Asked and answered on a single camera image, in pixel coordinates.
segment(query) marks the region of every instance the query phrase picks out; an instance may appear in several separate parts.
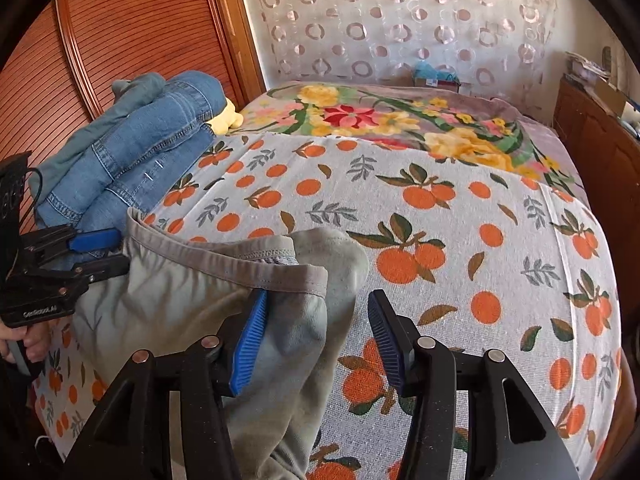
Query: black cable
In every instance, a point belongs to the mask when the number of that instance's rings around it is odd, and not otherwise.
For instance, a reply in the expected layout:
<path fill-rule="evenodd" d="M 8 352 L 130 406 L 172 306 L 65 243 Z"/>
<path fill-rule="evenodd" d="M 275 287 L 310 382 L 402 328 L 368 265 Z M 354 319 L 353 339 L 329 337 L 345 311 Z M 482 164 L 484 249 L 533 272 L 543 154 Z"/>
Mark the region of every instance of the black cable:
<path fill-rule="evenodd" d="M 33 210 L 35 205 L 38 203 L 38 199 L 40 198 L 40 193 L 42 192 L 42 173 L 40 172 L 40 170 L 38 168 L 27 168 L 27 173 L 36 173 L 40 177 L 40 186 L 38 187 L 38 192 L 36 193 L 36 196 L 33 198 L 33 202 L 31 202 L 31 205 L 29 206 L 27 211 L 24 213 L 24 216 L 20 219 L 20 224 L 19 224 L 20 227 L 22 227 L 22 224 L 27 219 L 27 216 L 29 216 L 29 213 Z"/>

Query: gray sweatpants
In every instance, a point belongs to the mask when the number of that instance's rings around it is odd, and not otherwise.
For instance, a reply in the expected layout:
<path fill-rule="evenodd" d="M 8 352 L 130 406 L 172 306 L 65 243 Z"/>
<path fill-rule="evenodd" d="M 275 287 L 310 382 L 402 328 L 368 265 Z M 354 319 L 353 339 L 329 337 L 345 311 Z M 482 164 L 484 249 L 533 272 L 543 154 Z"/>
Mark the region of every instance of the gray sweatpants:
<path fill-rule="evenodd" d="M 253 288 L 270 292 L 264 339 L 249 385 L 225 399 L 242 478 L 305 478 L 338 354 L 368 263 L 345 234 L 318 228 L 234 244 L 185 242 L 127 218 L 127 276 L 95 283 L 76 305 L 81 349 L 110 382 L 140 348 L 179 352 L 215 334 Z M 298 265 L 256 262 L 295 258 Z M 172 416 L 178 406 L 172 404 Z M 172 431 L 172 446 L 179 446 Z"/>

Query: bed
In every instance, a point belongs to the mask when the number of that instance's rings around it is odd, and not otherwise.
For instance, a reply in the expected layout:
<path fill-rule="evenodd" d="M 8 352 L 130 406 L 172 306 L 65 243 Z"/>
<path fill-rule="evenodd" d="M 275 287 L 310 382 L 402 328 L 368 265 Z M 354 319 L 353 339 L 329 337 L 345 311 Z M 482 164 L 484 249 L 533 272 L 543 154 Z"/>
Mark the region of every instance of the bed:
<path fill-rule="evenodd" d="M 145 222 L 203 244 L 332 226 L 366 249 L 308 478 L 398 474 L 412 404 L 388 386 L 371 339 L 376 288 L 452 349 L 504 350 L 590 478 L 622 377 L 620 313 L 604 234 L 553 132 L 505 102 L 426 89 L 290 83 L 242 114 Z M 34 386 L 64 458 L 107 387 L 68 320 Z M 460 479 L 463 394 L 456 425 Z"/>

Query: wooden cabinet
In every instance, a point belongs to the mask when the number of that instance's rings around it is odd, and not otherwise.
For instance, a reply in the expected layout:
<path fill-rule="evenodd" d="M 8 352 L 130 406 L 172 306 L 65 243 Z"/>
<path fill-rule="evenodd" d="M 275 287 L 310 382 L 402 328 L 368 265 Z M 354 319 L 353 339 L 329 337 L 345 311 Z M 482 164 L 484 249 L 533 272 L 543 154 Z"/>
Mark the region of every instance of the wooden cabinet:
<path fill-rule="evenodd" d="M 554 126 L 578 169 L 611 251 L 623 330 L 640 321 L 640 143 L 563 79 Z"/>
<path fill-rule="evenodd" d="M 216 76 L 239 108 L 264 91 L 242 0 L 54 0 L 0 73 L 0 160 L 55 153 L 112 104 L 114 79 L 184 70 Z"/>

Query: yellow plush toy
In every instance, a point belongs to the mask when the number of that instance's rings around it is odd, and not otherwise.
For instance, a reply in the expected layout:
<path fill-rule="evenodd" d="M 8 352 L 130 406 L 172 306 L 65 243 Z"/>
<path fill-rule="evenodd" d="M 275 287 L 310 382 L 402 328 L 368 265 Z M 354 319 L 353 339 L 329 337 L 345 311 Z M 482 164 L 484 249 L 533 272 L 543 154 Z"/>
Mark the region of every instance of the yellow plush toy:
<path fill-rule="evenodd" d="M 242 121 L 244 121 L 244 117 L 236 113 L 236 107 L 227 99 L 225 109 L 212 120 L 207 121 L 207 124 L 211 126 L 216 135 L 226 135 L 230 129 L 242 126 Z"/>

